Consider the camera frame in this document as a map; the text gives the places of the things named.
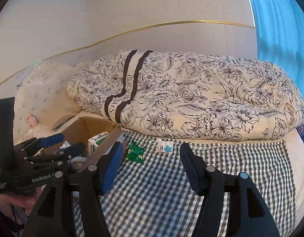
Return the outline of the person's left hand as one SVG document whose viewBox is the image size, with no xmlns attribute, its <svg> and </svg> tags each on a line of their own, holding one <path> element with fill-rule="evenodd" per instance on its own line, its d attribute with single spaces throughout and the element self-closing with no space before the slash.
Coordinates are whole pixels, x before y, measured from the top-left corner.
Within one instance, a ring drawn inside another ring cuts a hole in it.
<svg viewBox="0 0 304 237">
<path fill-rule="evenodd" d="M 41 193 L 41 187 L 38 187 L 29 196 L 14 193 L 0 194 L 0 211 L 3 215 L 12 218 L 11 205 L 14 205 L 24 209 L 25 214 L 29 216 Z"/>
</svg>

